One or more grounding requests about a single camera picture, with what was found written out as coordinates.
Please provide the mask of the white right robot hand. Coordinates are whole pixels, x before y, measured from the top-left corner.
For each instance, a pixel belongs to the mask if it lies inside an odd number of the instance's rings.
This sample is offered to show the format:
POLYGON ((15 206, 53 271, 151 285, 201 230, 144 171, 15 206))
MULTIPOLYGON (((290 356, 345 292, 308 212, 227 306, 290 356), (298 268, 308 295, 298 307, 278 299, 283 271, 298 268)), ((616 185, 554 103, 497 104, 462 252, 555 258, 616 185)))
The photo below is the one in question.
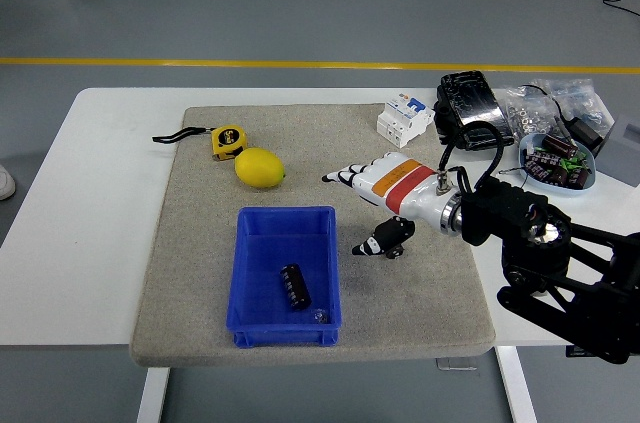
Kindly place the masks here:
POLYGON ((458 188, 446 171, 433 170, 402 153, 389 152, 368 165, 352 164, 322 180, 342 183, 364 201, 391 214, 364 242, 352 248, 354 255, 400 256, 402 244, 414 235, 417 220, 444 234, 456 232, 458 188))

